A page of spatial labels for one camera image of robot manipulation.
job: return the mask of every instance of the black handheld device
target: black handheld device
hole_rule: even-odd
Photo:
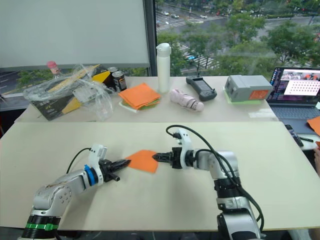
[[[190,84],[199,94],[202,102],[214,99],[217,96],[215,89],[212,89],[201,76],[187,76],[186,83]]]
[[[289,133],[291,134],[295,142],[298,144],[298,146],[303,147],[304,146],[303,142],[300,140],[300,137],[297,135],[295,130],[292,128],[292,126],[289,124],[286,124],[285,127],[286,129],[288,129]]]

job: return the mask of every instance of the orange cloth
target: orange cloth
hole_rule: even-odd
[[[121,91],[118,95],[136,110],[161,97],[145,83]]]
[[[155,154],[155,151],[140,150],[125,159],[131,160],[128,167],[154,174],[158,167],[158,162],[152,158]]]
[[[320,116],[307,120],[310,127],[320,136]]]

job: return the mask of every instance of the clear plastic packaging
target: clear plastic packaging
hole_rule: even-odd
[[[112,115],[113,106],[110,90],[103,83],[92,80],[96,67],[77,64],[71,74],[32,86],[24,90],[23,95],[30,102],[44,103],[75,96],[81,107],[95,113],[99,121],[104,121]]]

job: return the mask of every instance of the white table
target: white table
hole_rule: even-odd
[[[306,139],[312,139],[313,142],[301,140],[303,143],[303,146],[301,147],[301,150],[311,150],[317,148],[316,141],[320,142],[320,136],[315,134],[298,134],[299,137],[303,137]]]
[[[169,123],[17,122],[2,138],[0,225],[23,228],[35,191],[63,175],[74,155],[93,143],[117,160],[141,150],[168,152],[177,142]],[[238,158],[244,188],[261,206],[265,229],[320,226],[320,179],[281,122],[186,123],[216,150]],[[193,146],[204,144],[191,136]],[[72,171],[88,162],[87,153]],[[59,229],[214,231],[220,213],[209,172],[172,169],[155,174],[126,168],[119,182],[93,187],[72,200]]]
[[[131,112],[121,106],[119,96],[112,97],[114,106],[113,115],[107,122],[243,122],[243,121],[277,121],[268,103],[263,100],[261,104],[232,104],[226,99],[223,87],[227,76],[205,76],[203,79],[217,92],[217,97],[204,102],[203,112],[190,112],[180,105],[170,101],[169,94],[163,94],[160,103],[151,109],[138,113]],[[186,77],[171,77],[170,89],[180,89],[185,93],[198,97],[196,91],[186,83]],[[127,86],[133,87],[147,83],[151,88],[158,88],[157,77],[127,77]],[[93,122],[97,118],[94,113],[85,109],[77,109],[51,122]],[[17,122],[47,122],[41,113],[29,105],[27,110],[16,120]]]

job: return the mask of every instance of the robotic arm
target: robotic arm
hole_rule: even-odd
[[[130,160],[111,162],[104,159],[107,148],[94,144],[90,149],[89,166],[68,173],[55,182],[42,186],[35,194],[33,206],[22,237],[18,240],[55,240],[61,216],[73,196],[93,185],[111,180],[119,181],[114,172],[125,168]]]
[[[217,206],[222,211],[217,216],[218,231],[226,240],[261,239],[262,235],[251,209],[252,197],[241,187],[237,158],[231,151],[193,149],[186,130],[178,128],[171,134],[181,147],[173,147],[171,152],[157,153],[153,156],[158,162],[170,163],[174,169],[193,167],[209,171],[217,192]]]

